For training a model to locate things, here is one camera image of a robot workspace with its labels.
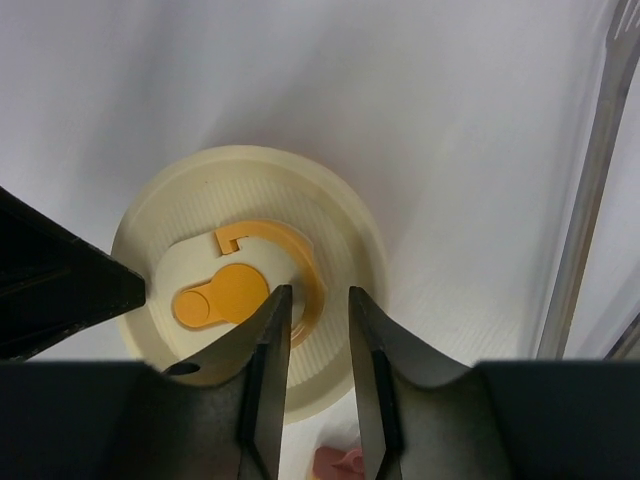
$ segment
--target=white plastic object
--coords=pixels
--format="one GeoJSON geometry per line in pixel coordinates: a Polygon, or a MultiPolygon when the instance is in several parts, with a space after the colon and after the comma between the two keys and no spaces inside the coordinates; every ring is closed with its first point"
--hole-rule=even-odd
{"type": "MultiPolygon", "coordinates": [[[[204,150],[163,170],[138,195],[116,234],[112,255],[143,275],[148,285],[145,307],[123,315],[119,324],[131,353],[158,369],[228,331],[229,325],[188,329],[172,318],[170,304],[176,290],[211,273],[206,267],[215,263],[215,252],[206,235],[256,218],[300,230],[313,244],[327,288],[318,325],[291,351],[285,421],[292,422],[323,410],[353,384],[349,286],[366,288],[381,305],[387,301],[386,261],[375,223],[357,195],[328,169],[280,150],[230,146],[204,150]],[[190,249],[192,253],[180,254],[178,242],[188,245],[187,239],[202,246],[200,253],[190,249]],[[173,272],[175,278],[169,279],[173,272]]],[[[241,250],[230,257],[260,267],[270,288],[295,268],[269,267],[275,259],[286,263],[278,247],[254,238],[241,241],[252,245],[244,250],[253,254],[241,250]]]]}

